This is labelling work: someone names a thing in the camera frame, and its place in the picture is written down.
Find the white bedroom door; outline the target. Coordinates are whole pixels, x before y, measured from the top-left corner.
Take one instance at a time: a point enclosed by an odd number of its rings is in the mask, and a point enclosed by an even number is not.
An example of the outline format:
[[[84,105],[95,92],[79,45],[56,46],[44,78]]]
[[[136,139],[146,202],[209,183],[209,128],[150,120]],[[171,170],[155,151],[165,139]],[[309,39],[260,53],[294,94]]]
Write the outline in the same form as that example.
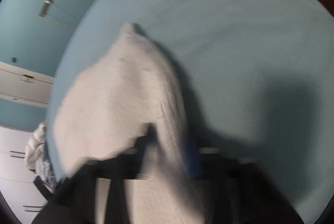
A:
[[[0,62],[1,99],[47,108],[54,78]]]

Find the white puffer jacket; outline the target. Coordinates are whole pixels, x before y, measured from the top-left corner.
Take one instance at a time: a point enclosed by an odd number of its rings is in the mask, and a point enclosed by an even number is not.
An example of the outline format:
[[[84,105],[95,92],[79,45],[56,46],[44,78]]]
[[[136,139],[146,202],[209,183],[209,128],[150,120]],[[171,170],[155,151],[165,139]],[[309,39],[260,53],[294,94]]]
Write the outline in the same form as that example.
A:
[[[38,173],[44,166],[46,124],[40,123],[25,146],[25,166]]]

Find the light blue bed sheet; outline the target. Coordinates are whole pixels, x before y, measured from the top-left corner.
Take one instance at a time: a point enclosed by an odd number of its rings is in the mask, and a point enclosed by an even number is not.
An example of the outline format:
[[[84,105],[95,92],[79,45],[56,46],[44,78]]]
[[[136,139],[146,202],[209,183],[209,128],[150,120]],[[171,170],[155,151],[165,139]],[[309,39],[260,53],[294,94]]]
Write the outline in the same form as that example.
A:
[[[76,75],[136,23],[174,64],[204,143],[256,158],[305,223],[333,197],[333,17],[317,0],[95,0],[56,71]]]

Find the wall power strip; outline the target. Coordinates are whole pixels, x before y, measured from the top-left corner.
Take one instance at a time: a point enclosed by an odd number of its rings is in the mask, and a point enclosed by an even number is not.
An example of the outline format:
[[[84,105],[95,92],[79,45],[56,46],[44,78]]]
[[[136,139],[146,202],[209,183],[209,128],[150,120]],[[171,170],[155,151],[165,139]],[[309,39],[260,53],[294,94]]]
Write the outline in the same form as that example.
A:
[[[39,16],[46,17],[48,15],[49,9],[51,5],[54,3],[54,0],[44,0],[43,5],[41,7]]]

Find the white wardrobe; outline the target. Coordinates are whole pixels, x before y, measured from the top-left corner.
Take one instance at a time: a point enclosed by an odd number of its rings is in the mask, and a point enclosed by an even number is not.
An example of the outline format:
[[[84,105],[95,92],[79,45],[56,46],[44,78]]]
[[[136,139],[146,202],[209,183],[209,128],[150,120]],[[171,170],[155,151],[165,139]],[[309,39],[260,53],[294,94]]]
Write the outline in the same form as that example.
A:
[[[1,193],[21,223],[32,223],[46,204],[33,184],[35,174],[24,163],[25,146],[31,132],[1,127]]]

